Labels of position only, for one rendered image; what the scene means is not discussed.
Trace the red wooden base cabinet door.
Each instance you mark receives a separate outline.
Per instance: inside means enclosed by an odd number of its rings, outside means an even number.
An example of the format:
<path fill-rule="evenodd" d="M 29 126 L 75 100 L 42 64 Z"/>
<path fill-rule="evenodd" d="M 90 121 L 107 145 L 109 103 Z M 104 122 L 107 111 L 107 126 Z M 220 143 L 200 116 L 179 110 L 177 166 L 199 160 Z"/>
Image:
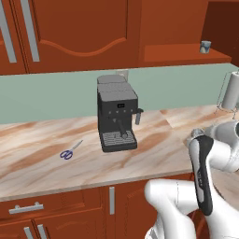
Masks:
<path fill-rule="evenodd" d="M 145 239 L 157 218 L 156 210 L 145 198 L 147 182 L 146 179 L 106 188 L 106 239 Z M 109 215 L 109 187 L 115 187 L 114 215 Z"/>
<path fill-rule="evenodd" d="M 35 220 L 48 239 L 105 239 L 105 225 L 99 212 L 76 212 Z"/>
<path fill-rule="evenodd" d="M 29 220 L 1 224 L 0 239 L 27 239 L 24 227 L 30 227 L 32 232 L 33 227 Z"/>

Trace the open red wooden cabinet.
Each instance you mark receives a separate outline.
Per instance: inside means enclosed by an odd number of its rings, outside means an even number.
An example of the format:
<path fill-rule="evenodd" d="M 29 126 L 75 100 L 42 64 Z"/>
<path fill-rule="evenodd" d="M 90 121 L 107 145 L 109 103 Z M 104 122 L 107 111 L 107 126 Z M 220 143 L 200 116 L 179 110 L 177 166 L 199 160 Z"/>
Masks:
<path fill-rule="evenodd" d="M 142 0 L 140 67 L 207 63 L 239 66 L 239 0 Z"/>

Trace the dark grey coffee machine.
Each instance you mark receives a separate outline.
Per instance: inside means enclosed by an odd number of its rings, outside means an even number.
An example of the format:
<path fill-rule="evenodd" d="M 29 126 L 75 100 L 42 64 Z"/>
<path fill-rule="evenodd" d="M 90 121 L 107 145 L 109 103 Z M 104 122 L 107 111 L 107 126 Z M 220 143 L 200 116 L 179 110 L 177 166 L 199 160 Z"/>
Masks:
<path fill-rule="evenodd" d="M 103 152 L 137 148 L 132 129 L 140 122 L 143 109 L 138 107 L 138 96 L 132 86 L 120 75 L 97 78 L 98 133 Z"/>

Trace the red wooden drawer front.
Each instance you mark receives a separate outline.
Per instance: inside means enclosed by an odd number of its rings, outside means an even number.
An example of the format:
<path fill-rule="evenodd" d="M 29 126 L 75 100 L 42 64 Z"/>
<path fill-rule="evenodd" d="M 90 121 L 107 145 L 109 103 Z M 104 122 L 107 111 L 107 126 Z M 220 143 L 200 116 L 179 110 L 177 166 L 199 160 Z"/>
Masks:
<path fill-rule="evenodd" d="M 43 209 L 31 212 L 23 212 L 14 215 L 9 214 L 10 209 L 16 205 L 19 207 L 32 206 L 39 202 Z M 29 217 L 30 215 L 43 215 L 45 213 L 58 212 L 67 209 L 92 209 L 101 206 L 101 190 L 99 188 L 74 190 L 49 194 L 44 196 L 30 197 L 19 200 L 0 202 L 0 220 L 13 219 L 16 217 Z"/>

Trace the blue and white can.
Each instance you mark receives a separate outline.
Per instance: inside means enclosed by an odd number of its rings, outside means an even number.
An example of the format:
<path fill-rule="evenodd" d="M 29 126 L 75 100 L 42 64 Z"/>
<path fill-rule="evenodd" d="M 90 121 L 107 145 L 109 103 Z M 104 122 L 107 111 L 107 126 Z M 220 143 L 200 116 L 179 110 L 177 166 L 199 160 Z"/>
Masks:
<path fill-rule="evenodd" d="M 207 40 L 203 40 L 200 45 L 200 52 L 206 54 L 209 52 L 211 47 L 211 42 Z"/>

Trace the white paper towel roll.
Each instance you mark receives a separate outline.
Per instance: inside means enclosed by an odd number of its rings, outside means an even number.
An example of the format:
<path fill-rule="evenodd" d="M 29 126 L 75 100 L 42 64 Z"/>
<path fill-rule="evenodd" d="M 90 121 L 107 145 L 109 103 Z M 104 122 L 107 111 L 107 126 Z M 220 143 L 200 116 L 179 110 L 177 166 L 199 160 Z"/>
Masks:
<path fill-rule="evenodd" d="M 221 106 L 234 110 L 239 99 L 239 73 L 232 72 Z"/>

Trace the purple handled scissors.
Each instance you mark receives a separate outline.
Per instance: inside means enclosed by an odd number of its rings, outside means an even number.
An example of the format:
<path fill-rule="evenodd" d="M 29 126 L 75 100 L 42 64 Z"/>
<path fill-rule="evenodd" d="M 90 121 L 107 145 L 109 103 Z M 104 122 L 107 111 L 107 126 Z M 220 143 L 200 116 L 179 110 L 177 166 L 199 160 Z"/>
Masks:
<path fill-rule="evenodd" d="M 82 141 L 79 141 L 76 145 L 74 145 L 71 149 L 65 150 L 60 154 L 60 157 L 69 160 L 73 156 L 74 150 L 82 143 Z"/>

